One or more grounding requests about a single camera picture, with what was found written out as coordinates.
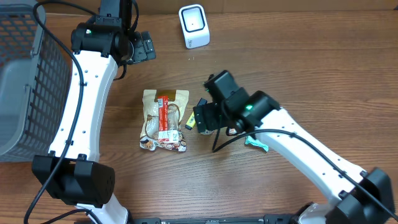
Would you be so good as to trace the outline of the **yellow highlighter pen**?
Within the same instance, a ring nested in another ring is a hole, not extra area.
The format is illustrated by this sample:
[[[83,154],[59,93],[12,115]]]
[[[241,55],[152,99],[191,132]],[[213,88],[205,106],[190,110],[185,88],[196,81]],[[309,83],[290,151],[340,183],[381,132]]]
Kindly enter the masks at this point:
[[[204,98],[201,98],[199,100],[199,102],[197,103],[197,106],[201,106],[201,105],[205,105],[205,104],[207,104],[207,100],[204,99]],[[185,124],[185,128],[188,129],[188,130],[192,130],[193,127],[195,126],[195,124],[196,124],[195,113],[192,112],[190,117],[189,117],[189,119],[188,119],[188,121]]]

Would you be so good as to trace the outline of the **small orange snack box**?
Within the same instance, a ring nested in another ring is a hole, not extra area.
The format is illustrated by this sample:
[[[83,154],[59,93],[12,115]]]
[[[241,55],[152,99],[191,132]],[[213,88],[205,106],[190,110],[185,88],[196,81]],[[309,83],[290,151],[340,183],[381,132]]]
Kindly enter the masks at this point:
[[[235,136],[237,134],[238,134],[238,132],[234,128],[229,128],[228,131],[227,131],[227,135],[228,136]]]

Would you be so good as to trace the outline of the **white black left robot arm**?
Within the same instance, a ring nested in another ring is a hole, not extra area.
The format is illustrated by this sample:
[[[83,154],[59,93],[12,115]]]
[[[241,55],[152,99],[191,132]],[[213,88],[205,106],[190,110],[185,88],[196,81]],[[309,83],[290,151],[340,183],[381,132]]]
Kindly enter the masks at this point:
[[[41,192],[91,223],[132,223],[114,195],[114,169],[99,162],[100,129],[109,89],[124,77],[118,69],[155,59],[155,50],[150,34],[136,30],[137,2],[102,1],[90,15],[65,48],[73,70],[62,120],[48,153],[34,157],[32,171]]]

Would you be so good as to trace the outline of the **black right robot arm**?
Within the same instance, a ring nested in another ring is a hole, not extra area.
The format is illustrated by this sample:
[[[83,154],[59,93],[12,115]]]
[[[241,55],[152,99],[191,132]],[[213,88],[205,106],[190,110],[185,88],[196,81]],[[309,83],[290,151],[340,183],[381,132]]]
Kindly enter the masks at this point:
[[[385,223],[396,219],[390,177],[375,167],[368,172],[342,158],[304,130],[263,91],[249,95],[232,74],[211,74],[203,84],[212,102],[194,107],[198,132],[233,129],[220,146],[251,136],[287,159],[326,197],[295,214],[266,215],[264,223]]]

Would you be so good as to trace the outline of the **beige brown snack pouch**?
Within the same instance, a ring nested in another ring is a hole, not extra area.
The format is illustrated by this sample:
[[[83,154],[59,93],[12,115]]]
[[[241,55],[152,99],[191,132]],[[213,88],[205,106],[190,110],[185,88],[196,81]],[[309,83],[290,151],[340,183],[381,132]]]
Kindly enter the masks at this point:
[[[158,140],[159,132],[159,106],[158,97],[168,96],[169,104],[176,104],[180,111],[178,143],[166,143]],[[188,103],[189,91],[187,90],[144,90],[142,102],[144,113],[144,124],[142,127],[139,145],[143,149],[154,151],[157,148],[171,151],[184,152],[187,142],[181,130],[182,118]]]

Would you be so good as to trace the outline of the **teal orange snack pack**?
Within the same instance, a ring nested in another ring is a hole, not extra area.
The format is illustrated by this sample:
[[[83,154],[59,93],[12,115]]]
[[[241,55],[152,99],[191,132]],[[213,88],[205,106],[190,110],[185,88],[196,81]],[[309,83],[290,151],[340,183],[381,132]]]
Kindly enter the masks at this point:
[[[268,150],[269,150],[269,147],[266,144],[260,142],[258,139],[254,139],[251,136],[246,136],[244,143],[245,143],[245,145],[250,145],[250,146],[261,148],[265,152],[268,152]]]

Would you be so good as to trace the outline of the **red stick snack packet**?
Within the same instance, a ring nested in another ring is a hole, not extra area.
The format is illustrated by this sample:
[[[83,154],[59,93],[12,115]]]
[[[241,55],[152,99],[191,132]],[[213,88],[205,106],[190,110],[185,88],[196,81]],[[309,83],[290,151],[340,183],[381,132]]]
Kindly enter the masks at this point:
[[[178,125],[180,111],[176,104],[169,104],[168,96],[158,97],[159,106],[159,132],[158,140],[166,143],[178,143]]]

